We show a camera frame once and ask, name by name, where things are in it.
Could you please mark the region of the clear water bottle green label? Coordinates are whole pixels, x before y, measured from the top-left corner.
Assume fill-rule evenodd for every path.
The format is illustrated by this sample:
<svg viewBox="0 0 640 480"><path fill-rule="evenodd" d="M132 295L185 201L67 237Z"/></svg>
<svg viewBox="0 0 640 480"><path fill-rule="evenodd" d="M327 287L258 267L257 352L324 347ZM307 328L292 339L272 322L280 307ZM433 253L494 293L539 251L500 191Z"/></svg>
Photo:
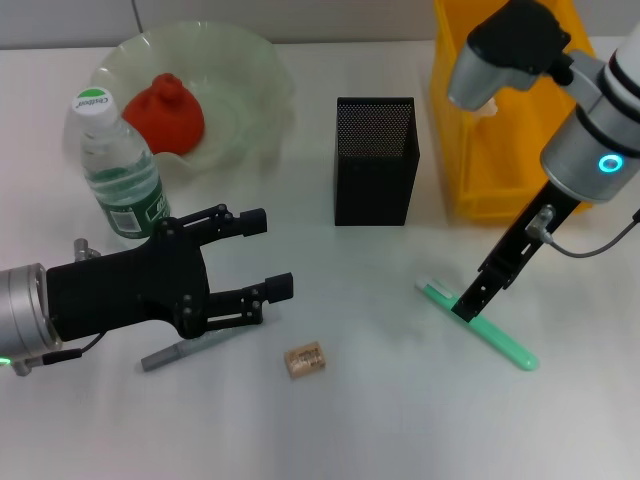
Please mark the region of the clear water bottle green label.
<svg viewBox="0 0 640 480"><path fill-rule="evenodd" d="M170 215L146 140L120 114L112 94L88 87L71 103L84 178L112 230L127 239L149 237Z"/></svg>

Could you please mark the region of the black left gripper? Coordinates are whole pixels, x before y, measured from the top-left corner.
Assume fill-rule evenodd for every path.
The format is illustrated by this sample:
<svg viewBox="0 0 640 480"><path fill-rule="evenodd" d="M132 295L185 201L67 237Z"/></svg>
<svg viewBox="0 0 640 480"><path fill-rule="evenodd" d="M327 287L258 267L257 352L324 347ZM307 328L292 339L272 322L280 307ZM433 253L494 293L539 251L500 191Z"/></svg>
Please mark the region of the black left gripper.
<svg viewBox="0 0 640 480"><path fill-rule="evenodd" d="M294 296L293 275L209 295L200 246L266 232L264 209L236 217L226 204L219 204L179 220L160 221L134 249L51 268L46 283L54 329L63 341L71 341L161 320L191 339L206 328L260 325L265 302Z"/></svg>

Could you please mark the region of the grey marker pen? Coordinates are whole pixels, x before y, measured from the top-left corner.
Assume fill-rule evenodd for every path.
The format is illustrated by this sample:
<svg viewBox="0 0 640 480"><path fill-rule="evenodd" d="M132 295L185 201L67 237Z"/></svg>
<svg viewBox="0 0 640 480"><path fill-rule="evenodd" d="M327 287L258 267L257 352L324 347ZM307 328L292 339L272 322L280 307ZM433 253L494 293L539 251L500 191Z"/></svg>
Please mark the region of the grey marker pen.
<svg viewBox="0 0 640 480"><path fill-rule="evenodd" d="M140 361L142 371L148 373L165 367L183 358L197 354L200 351L214 347L236 335L244 333L246 330L246 327L238 327L234 329L209 332L197 339L181 340L142 358Z"/></svg>

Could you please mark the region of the white paper ball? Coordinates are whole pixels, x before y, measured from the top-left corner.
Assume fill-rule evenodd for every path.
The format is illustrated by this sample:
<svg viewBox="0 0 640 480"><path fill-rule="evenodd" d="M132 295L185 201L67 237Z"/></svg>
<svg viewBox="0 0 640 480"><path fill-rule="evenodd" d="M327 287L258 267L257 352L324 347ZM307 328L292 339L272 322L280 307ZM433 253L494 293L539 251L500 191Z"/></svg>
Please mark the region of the white paper ball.
<svg viewBox="0 0 640 480"><path fill-rule="evenodd" d="M498 105L496 99L491 97L482 107L471 113L472 118L476 121L483 118L490 118L496 116L498 113Z"/></svg>

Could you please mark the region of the yellow plastic storage bin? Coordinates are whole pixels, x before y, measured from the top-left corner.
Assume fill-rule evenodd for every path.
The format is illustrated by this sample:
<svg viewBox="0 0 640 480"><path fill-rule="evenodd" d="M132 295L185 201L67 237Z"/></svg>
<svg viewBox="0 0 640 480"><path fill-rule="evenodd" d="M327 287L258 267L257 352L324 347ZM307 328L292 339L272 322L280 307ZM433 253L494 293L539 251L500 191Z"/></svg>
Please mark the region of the yellow plastic storage bin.
<svg viewBox="0 0 640 480"><path fill-rule="evenodd" d="M433 0L437 20L430 81L432 121L452 213L478 224L510 224L547 180L539 155L575 103L549 78L528 92L505 89L497 111L455 107L447 87L467 35L506 0Z"/></svg>

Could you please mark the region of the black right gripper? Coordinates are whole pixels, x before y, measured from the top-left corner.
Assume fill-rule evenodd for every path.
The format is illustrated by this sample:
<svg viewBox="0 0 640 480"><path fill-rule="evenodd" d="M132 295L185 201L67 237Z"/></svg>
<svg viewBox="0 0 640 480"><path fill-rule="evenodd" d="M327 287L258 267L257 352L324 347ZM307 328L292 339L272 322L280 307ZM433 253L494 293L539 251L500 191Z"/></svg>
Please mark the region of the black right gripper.
<svg viewBox="0 0 640 480"><path fill-rule="evenodd" d="M467 323L477 317L543 245L543 232L553 233L579 205L579 200L548 181L494 246L452 313Z"/></svg>

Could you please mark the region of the black mesh pen holder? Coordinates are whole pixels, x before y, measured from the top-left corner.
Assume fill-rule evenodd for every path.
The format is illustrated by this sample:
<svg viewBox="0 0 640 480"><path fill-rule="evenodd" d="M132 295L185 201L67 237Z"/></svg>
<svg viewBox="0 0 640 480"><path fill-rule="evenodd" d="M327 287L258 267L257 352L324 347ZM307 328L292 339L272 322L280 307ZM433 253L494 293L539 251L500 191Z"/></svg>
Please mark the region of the black mesh pen holder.
<svg viewBox="0 0 640 480"><path fill-rule="evenodd" d="M337 99L334 224L406 222L420 149L412 97Z"/></svg>

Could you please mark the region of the pale green glass fruit bowl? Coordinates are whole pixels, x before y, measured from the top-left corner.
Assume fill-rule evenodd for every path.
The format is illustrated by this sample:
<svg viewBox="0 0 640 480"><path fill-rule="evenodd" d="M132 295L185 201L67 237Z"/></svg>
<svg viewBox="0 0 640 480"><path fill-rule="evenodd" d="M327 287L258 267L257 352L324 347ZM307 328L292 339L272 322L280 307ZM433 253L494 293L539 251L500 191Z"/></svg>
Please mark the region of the pale green glass fruit bowl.
<svg viewBox="0 0 640 480"><path fill-rule="evenodd" d="M205 120L202 140L179 164L200 172L276 157L293 118L294 83L271 42L228 23L179 21L124 41L90 82L123 108L164 73L182 81Z"/></svg>

